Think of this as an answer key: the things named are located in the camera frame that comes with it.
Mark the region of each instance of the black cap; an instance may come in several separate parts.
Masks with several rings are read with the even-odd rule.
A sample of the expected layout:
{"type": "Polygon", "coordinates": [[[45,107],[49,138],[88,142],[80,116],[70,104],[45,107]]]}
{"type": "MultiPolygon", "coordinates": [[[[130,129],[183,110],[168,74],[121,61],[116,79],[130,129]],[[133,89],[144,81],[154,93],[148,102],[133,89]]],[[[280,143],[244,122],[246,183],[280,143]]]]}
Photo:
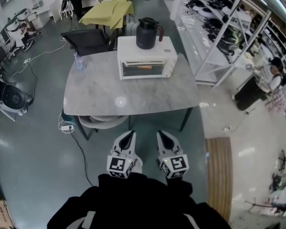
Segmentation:
{"type": "Polygon", "coordinates": [[[283,63],[280,58],[275,57],[270,63],[274,65],[280,72],[283,71],[283,63]]]}

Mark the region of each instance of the black pants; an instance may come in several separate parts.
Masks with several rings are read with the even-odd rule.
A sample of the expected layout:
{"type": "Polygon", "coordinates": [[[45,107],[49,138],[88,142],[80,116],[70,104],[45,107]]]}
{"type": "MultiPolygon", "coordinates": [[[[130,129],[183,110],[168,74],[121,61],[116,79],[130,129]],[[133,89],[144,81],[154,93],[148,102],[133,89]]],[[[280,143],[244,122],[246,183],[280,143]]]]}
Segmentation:
{"type": "Polygon", "coordinates": [[[258,87],[255,82],[255,78],[252,77],[235,95],[235,101],[237,101],[237,108],[239,110],[246,110],[258,99],[265,96],[265,92],[258,87]]]}
{"type": "Polygon", "coordinates": [[[82,17],[82,0],[70,0],[73,7],[74,7],[74,13],[76,14],[78,19],[81,19],[82,17]]]}

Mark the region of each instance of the yellow-green cloth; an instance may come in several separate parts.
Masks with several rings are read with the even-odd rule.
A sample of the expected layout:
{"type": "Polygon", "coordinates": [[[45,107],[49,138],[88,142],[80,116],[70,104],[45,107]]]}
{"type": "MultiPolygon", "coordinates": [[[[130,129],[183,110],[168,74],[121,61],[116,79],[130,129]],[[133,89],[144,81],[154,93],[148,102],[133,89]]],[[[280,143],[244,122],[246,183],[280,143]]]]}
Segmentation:
{"type": "Polygon", "coordinates": [[[79,21],[82,24],[99,24],[110,29],[122,28],[123,17],[133,14],[132,2],[127,0],[102,1],[86,13],[79,21]]]}

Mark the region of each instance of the white cable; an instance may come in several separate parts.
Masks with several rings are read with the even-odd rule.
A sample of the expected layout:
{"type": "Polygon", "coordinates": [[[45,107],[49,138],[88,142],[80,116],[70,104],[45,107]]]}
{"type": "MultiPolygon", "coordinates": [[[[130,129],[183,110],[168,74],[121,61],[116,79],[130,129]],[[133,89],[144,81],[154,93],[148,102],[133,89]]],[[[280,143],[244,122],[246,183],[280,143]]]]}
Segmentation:
{"type": "MultiPolygon", "coordinates": [[[[43,55],[43,54],[45,54],[45,53],[52,53],[52,52],[55,52],[55,51],[57,51],[57,50],[59,50],[59,49],[64,48],[64,47],[66,46],[66,40],[64,40],[64,39],[61,40],[61,38],[62,38],[62,37],[59,38],[59,41],[65,42],[65,44],[64,44],[62,47],[57,48],[57,49],[55,49],[55,50],[53,50],[53,51],[51,51],[51,52],[43,52],[43,53],[41,53],[40,55],[34,57],[32,60],[30,60],[29,63],[31,63],[34,59],[40,57],[41,55],[43,55]]],[[[26,69],[27,65],[28,65],[28,63],[27,63],[26,65],[23,64],[23,69],[22,69],[21,71],[17,71],[16,73],[14,73],[14,74],[12,75],[12,77],[10,78],[9,82],[11,82],[12,78],[13,78],[17,73],[22,73],[22,72],[26,69]]]]}
{"type": "Polygon", "coordinates": [[[73,133],[73,132],[74,132],[74,130],[75,130],[75,126],[74,126],[73,131],[71,131],[71,132],[65,132],[64,130],[62,130],[61,125],[60,125],[60,124],[61,124],[62,122],[66,122],[66,121],[65,121],[65,120],[60,121],[61,114],[62,114],[62,113],[60,113],[59,118],[58,118],[58,128],[59,128],[59,130],[61,130],[63,133],[66,133],[66,134],[73,133]]]}

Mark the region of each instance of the water bottle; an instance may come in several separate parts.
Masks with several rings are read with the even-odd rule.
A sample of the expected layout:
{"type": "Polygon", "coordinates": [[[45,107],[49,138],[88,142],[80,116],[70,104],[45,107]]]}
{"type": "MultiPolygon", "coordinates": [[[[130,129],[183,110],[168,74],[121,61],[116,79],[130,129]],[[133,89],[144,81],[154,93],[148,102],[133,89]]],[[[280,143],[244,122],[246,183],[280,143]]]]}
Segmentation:
{"type": "Polygon", "coordinates": [[[74,53],[74,57],[75,57],[75,62],[77,65],[77,69],[82,70],[85,68],[84,62],[82,60],[82,58],[78,55],[78,53],[74,53]]]}

